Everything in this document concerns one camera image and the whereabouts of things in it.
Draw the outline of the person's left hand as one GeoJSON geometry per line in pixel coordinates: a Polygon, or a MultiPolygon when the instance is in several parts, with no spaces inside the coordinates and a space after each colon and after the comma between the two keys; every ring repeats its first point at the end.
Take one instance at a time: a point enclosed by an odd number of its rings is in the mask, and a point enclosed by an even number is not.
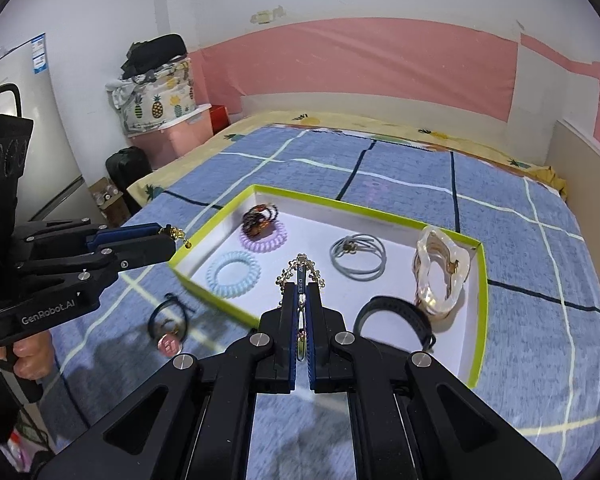
{"type": "Polygon", "coordinates": [[[17,357],[14,370],[18,377],[38,380],[48,376],[53,369],[55,351],[48,330],[16,341],[12,351],[17,357]]]}

